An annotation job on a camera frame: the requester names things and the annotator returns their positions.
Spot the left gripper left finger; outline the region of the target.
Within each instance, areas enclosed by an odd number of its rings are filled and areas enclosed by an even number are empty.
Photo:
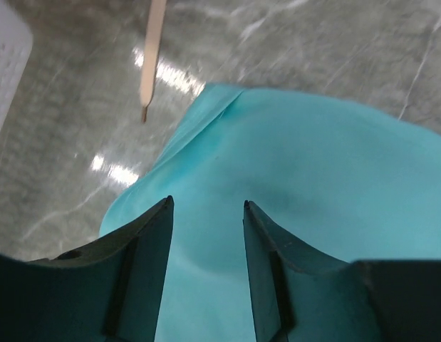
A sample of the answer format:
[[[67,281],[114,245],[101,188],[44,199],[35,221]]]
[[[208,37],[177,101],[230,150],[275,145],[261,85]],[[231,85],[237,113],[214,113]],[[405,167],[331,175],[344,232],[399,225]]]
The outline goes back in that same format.
[[[174,201],[160,200],[113,232],[30,261],[47,285],[39,341],[153,341],[173,230]]]

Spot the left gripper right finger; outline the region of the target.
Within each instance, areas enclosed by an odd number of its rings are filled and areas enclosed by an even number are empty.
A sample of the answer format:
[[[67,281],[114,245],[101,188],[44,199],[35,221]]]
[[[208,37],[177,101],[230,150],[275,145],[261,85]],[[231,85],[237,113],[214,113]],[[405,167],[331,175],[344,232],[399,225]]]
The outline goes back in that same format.
[[[244,243],[257,341],[351,341],[348,263],[244,203]]]

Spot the teal t shirt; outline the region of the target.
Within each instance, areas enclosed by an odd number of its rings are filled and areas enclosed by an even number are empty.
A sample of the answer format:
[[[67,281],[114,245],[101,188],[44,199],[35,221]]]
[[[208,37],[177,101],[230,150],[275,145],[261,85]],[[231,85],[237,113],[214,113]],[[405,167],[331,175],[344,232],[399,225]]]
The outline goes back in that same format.
[[[162,198],[174,228],[157,341],[253,341],[245,201],[343,261],[441,259],[441,136],[364,105],[207,85],[110,233]]]

